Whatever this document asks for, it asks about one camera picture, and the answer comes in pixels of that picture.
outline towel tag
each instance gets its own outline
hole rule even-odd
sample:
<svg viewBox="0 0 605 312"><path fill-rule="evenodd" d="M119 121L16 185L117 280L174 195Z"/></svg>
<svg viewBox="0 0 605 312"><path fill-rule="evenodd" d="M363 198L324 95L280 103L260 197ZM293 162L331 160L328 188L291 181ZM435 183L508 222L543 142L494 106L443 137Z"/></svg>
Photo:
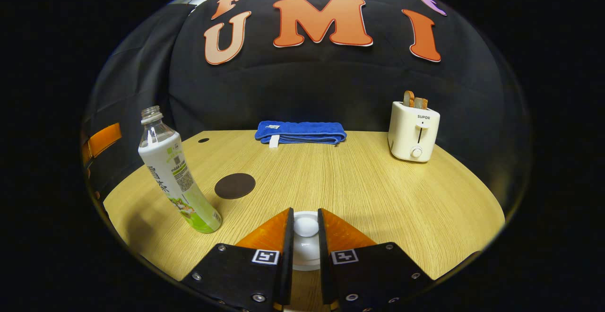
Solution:
<svg viewBox="0 0 605 312"><path fill-rule="evenodd" d="M271 139L268 140L268 147L277 148L278 143L279 143L279 135L273 135L273 136L271 136Z"/></svg>

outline folded towel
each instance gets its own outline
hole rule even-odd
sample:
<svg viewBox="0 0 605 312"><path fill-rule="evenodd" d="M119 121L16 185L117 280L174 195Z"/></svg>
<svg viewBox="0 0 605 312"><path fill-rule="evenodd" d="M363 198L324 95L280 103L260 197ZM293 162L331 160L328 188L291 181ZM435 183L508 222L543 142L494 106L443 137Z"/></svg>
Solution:
<svg viewBox="0 0 605 312"><path fill-rule="evenodd" d="M279 143L338 144L346 139L340 123L262 121L254 138L267 144L271 136L279 135Z"/></svg>

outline wooden table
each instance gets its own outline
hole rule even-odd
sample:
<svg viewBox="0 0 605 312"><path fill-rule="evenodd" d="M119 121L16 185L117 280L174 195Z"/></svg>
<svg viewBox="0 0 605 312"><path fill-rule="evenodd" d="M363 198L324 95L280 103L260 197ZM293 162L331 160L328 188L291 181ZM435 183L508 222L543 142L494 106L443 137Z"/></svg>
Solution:
<svg viewBox="0 0 605 312"><path fill-rule="evenodd" d="M326 208L376 243L397 243L433 279L483 249L504 224L487 187L435 146L428 163L391 155L386 132L348 131L337 146L280 144L255 131L203 131L183 142L201 191L223 217L212 234L195 232L164 196L145 167L130 174L104 206L124 241L174 279L183 277L216 243L235 244L288 207ZM198 143L201 138L207 142ZM214 192L216 182L247 173L255 189L240 199ZM290 311L328 311L320 272L294 271Z"/></svg>

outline black background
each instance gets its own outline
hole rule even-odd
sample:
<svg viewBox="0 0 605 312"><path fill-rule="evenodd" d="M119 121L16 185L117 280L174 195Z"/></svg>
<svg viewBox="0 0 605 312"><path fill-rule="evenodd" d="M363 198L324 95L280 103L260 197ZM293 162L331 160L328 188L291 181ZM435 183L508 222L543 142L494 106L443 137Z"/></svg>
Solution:
<svg viewBox="0 0 605 312"><path fill-rule="evenodd" d="M24 310L184 310L195 303L119 248L86 197L78 158L80 114L104 61L170 1L2 2L4 88L15 106L3 126L22 149L4 157L16 175L3 179L5 216L15 220L5 229L15 245L7 247L14 258L6 280ZM536 159L527 197L496 243L415 304L596 310L605 295L596 261L604 257L604 196L594 174L603 164L601 0L442 1L485 32L516 71Z"/></svg>

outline bottle label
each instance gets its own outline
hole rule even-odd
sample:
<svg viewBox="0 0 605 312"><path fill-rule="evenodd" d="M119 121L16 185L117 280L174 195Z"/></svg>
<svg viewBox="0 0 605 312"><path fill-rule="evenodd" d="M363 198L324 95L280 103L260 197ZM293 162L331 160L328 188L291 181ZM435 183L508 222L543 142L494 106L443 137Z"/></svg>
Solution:
<svg viewBox="0 0 605 312"><path fill-rule="evenodd" d="M139 154L160 189L189 225L202 233L219 228L222 219L191 176L178 134L154 146L151 152L142 153L139 149Z"/></svg>

